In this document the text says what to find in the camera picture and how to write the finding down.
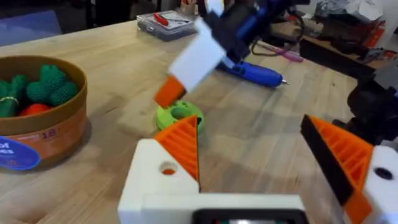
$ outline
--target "black cable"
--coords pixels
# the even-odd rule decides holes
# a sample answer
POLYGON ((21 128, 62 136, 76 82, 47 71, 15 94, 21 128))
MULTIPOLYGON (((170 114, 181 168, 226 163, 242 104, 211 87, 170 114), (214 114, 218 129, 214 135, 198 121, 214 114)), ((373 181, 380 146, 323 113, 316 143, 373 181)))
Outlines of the black cable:
POLYGON ((266 56, 266 57, 276 57, 276 56, 280 56, 280 55, 282 55, 282 54, 284 54, 284 53, 286 53, 286 52, 292 50, 292 48, 293 48, 294 46, 296 46, 296 45, 302 40, 302 38, 303 38, 303 36, 304 36, 304 30, 305 30, 305 24, 304 24, 303 18, 301 18, 301 17, 297 14, 297 11, 291 11, 290 9, 288 9, 288 10, 287 10, 287 13, 289 13, 291 16, 294 16, 294 17, 298 20, 298 23, 299 23, 299 26, 300 26, 300 33, 299 33, 299 35, 297 36, 297 40, 296 40, 293 44, 290 44, 288 47, 284 48, 284 50, 281 51, 281 52, 279 52, 279 53, 267 54, 267 53, 257 53, 257 52, 254 51, 254 48, 256 47, 256 45, 258 45, 258 46, 260 46, 260 47, 262 47, 262 48, 264 48, 264 49, 268 49, 268 48, 269 48, 269 47, 266 47, 266 46, 264 46, 264 45, 262 45, 262 44, 258 44, 257 42, 258 42, 259 38, 256 38, 256 39, 254 40, 252 46, 251 46, 251 53, 252 53, 253 55, 266 56))

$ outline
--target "blurred robot arm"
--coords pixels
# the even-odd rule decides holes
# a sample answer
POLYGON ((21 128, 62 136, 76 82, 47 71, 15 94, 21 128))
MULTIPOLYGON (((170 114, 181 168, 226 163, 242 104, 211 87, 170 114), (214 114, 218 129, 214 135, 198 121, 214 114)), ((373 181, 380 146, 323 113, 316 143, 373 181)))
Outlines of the blurred robot arm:
POLYGON ((169 77, 155 95, 161 107, 171 105, 192 91, 213 69, 223 62, 229 68, 250 53, 249 46, 269 32, 270 24, 296 4, 294 0, 248 0, 230 5, 225 11, 217 0, 207 2, 208 13, 195 21, 198 35, 169 67, 169 77))

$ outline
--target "blue label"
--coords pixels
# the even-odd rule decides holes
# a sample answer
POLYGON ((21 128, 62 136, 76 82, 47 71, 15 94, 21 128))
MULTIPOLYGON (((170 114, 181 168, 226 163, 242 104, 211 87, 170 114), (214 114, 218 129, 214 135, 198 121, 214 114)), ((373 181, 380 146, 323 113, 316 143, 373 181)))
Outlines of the blue label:
POLYGON ((0 136, 0 166, 13 170, 28 170, 40 162, 34 149, 17 141, 0 136))

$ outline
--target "green crochet toy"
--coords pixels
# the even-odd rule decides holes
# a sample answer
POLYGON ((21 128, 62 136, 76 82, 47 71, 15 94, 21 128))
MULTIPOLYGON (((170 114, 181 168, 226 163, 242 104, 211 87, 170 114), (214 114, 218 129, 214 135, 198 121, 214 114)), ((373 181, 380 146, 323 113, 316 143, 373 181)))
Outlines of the green crochet toy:
POLYGON ((66 103, 78 93, 76 84, 68 81, 65 73, 56 65, 43 65, 40 79, 27 86, 27 97, 34 103, 58 106, 66 103))
POLYGON ((19 103, 24 99, 28 79, 16 75, 11 83, 0 81, 0 118, 15 116, 19 103))

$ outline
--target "orange block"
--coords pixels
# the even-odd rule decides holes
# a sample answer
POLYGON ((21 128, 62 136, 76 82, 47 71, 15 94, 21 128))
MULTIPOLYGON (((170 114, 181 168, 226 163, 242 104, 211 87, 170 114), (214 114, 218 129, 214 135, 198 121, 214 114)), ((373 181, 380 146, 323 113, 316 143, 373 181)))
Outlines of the orange block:
POLYGON ((155 140, 196 180, 199 181, 197 116, 181 119, 155 136, 155 140))
POLYGON ((344 170, 351 184, 362 191, 373 146, 356 135, 333 124, 310 116, 323 141, 344 170))
POLYGON ((312 116, 309 118, 354 188, 344 204, 344 209, 351 222, 359 224, 372 212, 362 191, 369 170, 373 145, 326 121, 312 116))
POLYGON ((185 92, 185 88, 180 81, 173 75, 169 75, 167 81, 156 93, 154 100, 159 106, 166 108, 174 101, 181 99, 185 92))

